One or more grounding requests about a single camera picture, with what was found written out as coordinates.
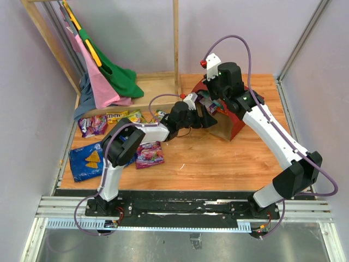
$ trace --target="yellow strap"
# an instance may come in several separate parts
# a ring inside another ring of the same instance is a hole
[[[74,23],[74,25],[76,26],[76,29],[77,29],[78,31],[81,30],[81,26],[80,26],[79,23],[77,22],[77,20],[76,20],[74,14],[73,14],[73,12],[71,12],[71,10],[70,10],[70,8],[69,8],[69,6],[68,6],[66,0],[63,0],[63,6],[64,6],[65,9],[67,10],[67,12],[68,12],[68,14],[69,14],[69,16],[70,16],[71,21],[72,21],[72,22]],[[86,40],[85,40],[85,43],[86,43],[86,45],[87,45],[87,47],[88,47],[88,49],[89,49],[89,52],[90,52],[92,58],[93,58],[94,61],[96,62],[96,65],[97,65],[98,67],[101,67],[101,66],[102,66],[102,63],[101,63],[101,61],[100,61],[100,59],[99,59],[99,57],[98,57],[96,51],[94,51],[94,49],[93,49],[93,47],[92,47],[92,45],[91,45],[91,42],[90,42],[88,39],[86,39]]]

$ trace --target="wooden table surface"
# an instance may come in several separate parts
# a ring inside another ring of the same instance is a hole
[[[182,90],[188,94],[202,75],[182,75]],[[288,130],[278,91],[272,75],[252,75],[252,88],[264,97],[270,111]],[[151,119],[148,112],[144,116]],[[72,149],[101,141],[103,135],[81,138],[76,129]],[[136,170],[135,164],[125,168],[120,189],[172,190],[257,190],[281,172],[275,157],[248,126],[231,141],[225,141],[205,130],[194,129],[189,135],[161,143],[165,163]],[[75,183],[69,161],[60,188],[96,189],[100,177]]]

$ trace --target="white wall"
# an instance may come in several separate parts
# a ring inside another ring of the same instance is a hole
[[[200,60],[220,37],[239,34],[251,47],[253,73],[278,74],[320,0],[179,0],[181,73],[203,73]],[[172,0],[75,0],[70,5],[115,63],[142,72],[173,70]],[[237,40],[215,49],[247,72]]]
[[[20,1],[0,2],[0,251],[19,261],[48,194],[76,94]]]
[[[331,1],[284,84],[301,142],[318,150],[323,167],[337,181],[339,192],[328,198],[336,228],[349,258],[349,2]],[[321,176],[318,192],[333,187]]]

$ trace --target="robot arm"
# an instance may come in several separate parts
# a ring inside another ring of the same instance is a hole
[[[101,184],[98,191],[101,190],[104,175],[106,175],[104,187],[96,198],[99,206],[107,211],[109,203],[118,196],[118,187],[122,171],[136,153],[140,144],[155,141],[169,141],[175,138],[181,128],[208,128],[217,123],[217,121],[207,112],[206,108],[201,106],[201,115],[198,115],[195,106],[197,94],[191,93],[182,102],[176,102],[171,112],[165,115],[158,124],[137,124],[124,128],[114,139],[108,151],[108,165],[106,174],[103,172]],[[131,123],[127,118],[121,119],[115,127],[103,138],[101,147],[103,155],[111,137],[117,130],[123,129],[123,126]]]
[[[261,109],[256,105],[252,95],[244,88],[240,67],[235,63],[221,63],[212,53],[206,59],[207,75],[203,83],[207,86],[212,100],[221,99],[228,110],[251,127],[266,143],[277,158],[283,172],[273,179],[273,182],[251,195],[248,199],[251,209],[257,212],[279,200],[290,199],[317,179],[318,171],[302,159],[297,152],[310,158],[318,166],[322,158],[318,152],[309,153],[306,148],[297,143],[270,113],[263,99],[254,91],[257,100],[270,117],[267,120]],[[284,138],[271,124],[273,122],[291,141],[293,150]]]

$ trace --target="green shirt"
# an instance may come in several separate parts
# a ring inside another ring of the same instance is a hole
[[[138,98],[143,97],[144,92],[136,84],[136,73],[130,69],[123,69],[113,64],[91,41],[86,31],[82,28],[79,35],[85,44],[88,39],[96,51],[102,66],[99,67],[100,72],[108,80],[114,90],[123,97]]]

